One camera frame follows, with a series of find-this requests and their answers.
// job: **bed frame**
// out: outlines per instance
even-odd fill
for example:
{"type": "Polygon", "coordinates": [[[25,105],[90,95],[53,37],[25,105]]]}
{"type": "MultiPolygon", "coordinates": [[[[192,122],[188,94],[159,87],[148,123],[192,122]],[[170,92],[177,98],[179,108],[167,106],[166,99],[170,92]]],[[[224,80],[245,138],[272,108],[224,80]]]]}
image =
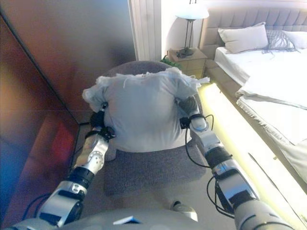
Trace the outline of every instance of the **bed frame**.
{"type": "Polygon", "coordinates": [[[205,73],[255,129],[307,194],[307,183],[297,174],[273,139],[254,119],[237,106],[235,93],[241,86],[214,62],[216,48],[224,46],[218,34],[218,28],[238,29],[266,22],[267,29],[307,32],[307,9],[212,8],[209,9],[209,15],[209,18],[203,20],[200,41],[200,50],[208,57],[205,73]]]}

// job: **white blanket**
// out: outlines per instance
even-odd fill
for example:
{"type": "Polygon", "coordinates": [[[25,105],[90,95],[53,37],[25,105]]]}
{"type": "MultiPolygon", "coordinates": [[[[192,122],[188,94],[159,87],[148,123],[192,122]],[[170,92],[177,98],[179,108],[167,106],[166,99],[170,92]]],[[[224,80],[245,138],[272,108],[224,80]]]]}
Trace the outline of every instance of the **white blanket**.
{"type": "Polygon", "coordinates": [[[307,52],[274,53],[240,67],[249,79],[237,104],[255,118],[307,182],[307,52]]]}
{"type": "Polygon", "coordinates": [[[245,63],[243,68],[250,77],[237,93],[307,109],[307,56],[299,58],[298,52],[285,55],[287,59],[279,55],[261,65],[245,63]]]}

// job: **gray pillow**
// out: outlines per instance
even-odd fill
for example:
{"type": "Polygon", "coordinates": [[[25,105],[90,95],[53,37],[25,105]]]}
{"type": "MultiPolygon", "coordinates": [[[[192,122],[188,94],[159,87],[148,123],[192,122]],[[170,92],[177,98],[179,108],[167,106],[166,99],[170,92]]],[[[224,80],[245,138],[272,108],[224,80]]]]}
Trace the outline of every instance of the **gray pillow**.
{"type": "Polygon", "coordinates": [[[225,47],[231,53],[263,49],[268,45],[265,22],[243,29],[218,29],[225,47]]]}
{"type": "Polygon", "coordinates": [[[282,30],[267,30],[269,44],[267,50],[294,50],[290,38],[282,30]]]}

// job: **upholstered headboard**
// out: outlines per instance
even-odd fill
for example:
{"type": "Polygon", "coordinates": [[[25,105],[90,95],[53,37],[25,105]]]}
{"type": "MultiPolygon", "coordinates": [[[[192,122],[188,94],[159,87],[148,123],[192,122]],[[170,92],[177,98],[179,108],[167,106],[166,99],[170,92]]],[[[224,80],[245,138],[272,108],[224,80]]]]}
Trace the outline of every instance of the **upholstered headboard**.
{"type": "Polygon", "coordinates": [[[214,59],[215,50],[224,46],[218,28],[238,29],[266,22],[267,29],[307,32],[307,9],[290,8],[212,8],[204,19],[200,50],[214,59]]]}

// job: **green object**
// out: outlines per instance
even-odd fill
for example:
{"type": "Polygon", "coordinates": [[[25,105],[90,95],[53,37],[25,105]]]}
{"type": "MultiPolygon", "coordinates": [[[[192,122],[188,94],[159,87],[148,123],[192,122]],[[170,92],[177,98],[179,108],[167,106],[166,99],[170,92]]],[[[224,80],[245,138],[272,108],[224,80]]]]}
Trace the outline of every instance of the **green object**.
{"type": "Polygon", "coordinates": [[[170,66],[177,67],[178,69],[181,69],[181,65],[180,65],[180,64],[178,64],[178,63],[176,63],[176,62],[173,62],[173,61],[170,61],[170,60],[166,57],[166,55],[165,55],[164,58],[161,60],[161,62],[166,63],[166,64],[168,64],[168,65],[170,65],[170,66]]]}

